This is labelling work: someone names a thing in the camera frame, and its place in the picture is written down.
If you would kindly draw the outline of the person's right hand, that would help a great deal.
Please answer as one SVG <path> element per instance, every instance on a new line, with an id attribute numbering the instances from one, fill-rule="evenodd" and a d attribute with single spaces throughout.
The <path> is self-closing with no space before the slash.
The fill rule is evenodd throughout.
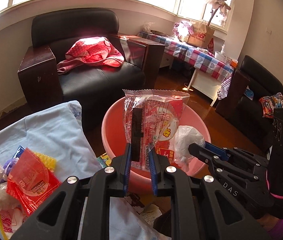
<path id="1" fill-rule="evenodd" d="M 270 214 L 264 215 L 257 219 L 257 222 L 267 231 L 275 231 L 283 233 L 283 219 L 276 218 Z"/>

